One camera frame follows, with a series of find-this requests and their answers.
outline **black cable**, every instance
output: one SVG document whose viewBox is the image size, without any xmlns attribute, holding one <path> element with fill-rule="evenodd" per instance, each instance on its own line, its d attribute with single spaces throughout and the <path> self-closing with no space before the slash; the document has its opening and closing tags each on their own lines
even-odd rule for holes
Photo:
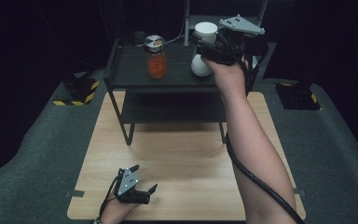
<svg viewBox="0 0 358 224">
<path fill-rule="evenodd" d="M 249 71 L 248 67 L 246 66 L 245 62 L 242 60 L 242 56 L 237 57 L 236 54 L 233 51 L 232 46 L 228 43 L 226 38 L 223 35 L 219 35 L 223 42 L 226 44 L 227 49 L 230 51 L 232 57 L 235 59 L 236 63 L 238 63 L 242 69 L 243 74 L 245 75 L 245 91 L 246 96 L 251 91 L 254 83 L 255 83 L 255 73 L 254 71 Z M 267 55 L 266 51 L 264 50 L 262 53 L 261 60 L 264 59 L 264 57 Z M 260 66 L 259 63 L 257 63 L 256 69 L 258 69 Z M 250 172 L 242 163 L 238 160 L 236 157 L 234 150 L 232 149 L 231 142 L 228 137 L 228 133 L 226 134 L 226 144 L 227 144 L 227 152 L 229 157 L 231 158 L 232 162 L 235 164 L 235 166 L 250 180 L 252 180 L 258 187 L 260 187 L 262 190 L 264 190 L 269 196 L 271 196 L 286 212 L 289 214 L 289 216 L 298 224 L 303 224 L 304 221 L 302 218 L 298 215 L 295 209 L 290 206 L 290 204 L 282 198 L 281 195 L 279 195 L 275 190 L 273 190 L 269 185 L 264 183 L 261 179 L 259 179 L 256 175 L 254 175 L 252 172 Z"/>
<path fill-rule="evenodd" d="M 262 190 L 264 190 L 269 196 L 271 196 L 288 214 L 289 216 L 298 224 L 305 223 L 303 219 L 298 215 L 295 209 L 290 206 L 290 204 L 285 201 L 281 195 L 279 195 L 275 190 L 273 190 L 270 186 L 268 186 L 266 183 L 264 183 L 262 180 L 260 180 L 256 175 L 254 175 L 252 172 L 250 172 L 242 163 L 238 160 L 238 158 L 235 156 L 234 150 L 232 149 L 232 145 L 229 141 L 228 134 L 226 135 L 226 142 L 227 142 L 227 152 L 229 157 L 231 158 L 232 162 L 235 164 L 235 166 L 244 174 L 246 177 L 248 177 L 250 180 L 252 180 L 255 184 L 257 184 L 258 187 L 260 187 Z"/>
</svg>

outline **wooden tabletop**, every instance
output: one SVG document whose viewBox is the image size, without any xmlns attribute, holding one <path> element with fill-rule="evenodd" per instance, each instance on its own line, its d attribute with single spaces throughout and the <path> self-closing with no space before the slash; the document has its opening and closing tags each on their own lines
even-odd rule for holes
<svg viewBox="0 0 358 224">
<path fill-rule="evenodd" d="M 125 92 L 114 92 L 121 105 Z M 263 94 L 248 99 L 272 144 L 277 148 L 296 188 Z M 141 205 L 126 220 L 245 220 L 226 145 L 217 123 L 137 124 L 127 146 L 116 113 L 106 94 L 89 149 L 68 208 L 71 219 L 94 219 L 118 168 L 139 164 L 138 190 L 156 183 L 150 204 Z M 297 212 L 305 218 L 296 194 Z"/>
</svg>

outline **human forearm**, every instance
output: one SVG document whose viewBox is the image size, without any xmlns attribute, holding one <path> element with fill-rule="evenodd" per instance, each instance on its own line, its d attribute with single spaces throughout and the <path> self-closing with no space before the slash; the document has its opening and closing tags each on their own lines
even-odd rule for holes
<svg viewBox="0 0 358 224">
<path fill-rule="evenodd" d="M 223 95 L 227 132 L 237 158 L 252 173 L 277 191 L 292 207 L 294 194 L 282 160 L 264 133 L 244 94 Z M 290 223 L 292 220 L 267 193 L 234 168 L 248 223 Z"/>
</svg>

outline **jar lid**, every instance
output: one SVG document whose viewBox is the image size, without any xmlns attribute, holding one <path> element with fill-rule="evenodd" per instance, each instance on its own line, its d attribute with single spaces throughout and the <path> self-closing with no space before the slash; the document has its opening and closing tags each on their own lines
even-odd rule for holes
<svg viewBox="0 0 358 224">
<path fill-rule="evenodd" d="M 145 41 L 145 50 L 151 53 L 158 53 L 165 48 L 165 40 L 159 35 L 150 35 Z"/>
</svg>

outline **black curtain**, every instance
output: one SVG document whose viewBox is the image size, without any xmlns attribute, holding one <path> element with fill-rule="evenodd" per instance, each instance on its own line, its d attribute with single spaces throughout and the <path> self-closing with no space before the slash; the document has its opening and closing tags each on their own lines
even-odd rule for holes
<svg viewBox="0 0 358 224">
<path fill-rule="evenodd" d="M 358 0 L 296 1 L 264 78 L 312 80 L 358 140 Z"/>
</svg>

